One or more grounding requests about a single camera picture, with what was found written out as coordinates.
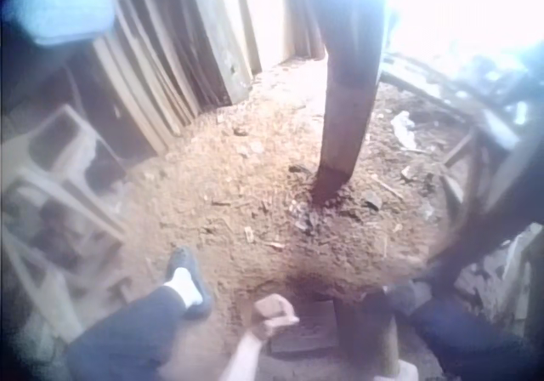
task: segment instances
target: wooden post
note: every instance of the wooden post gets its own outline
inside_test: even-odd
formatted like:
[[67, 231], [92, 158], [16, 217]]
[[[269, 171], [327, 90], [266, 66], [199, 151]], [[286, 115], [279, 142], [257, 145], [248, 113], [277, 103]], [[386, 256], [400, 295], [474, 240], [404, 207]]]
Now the wooden post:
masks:
[[385, 0], [310, 0], [329, 54], [317, 202], [354, 171], [371, 117], [387, 30]]

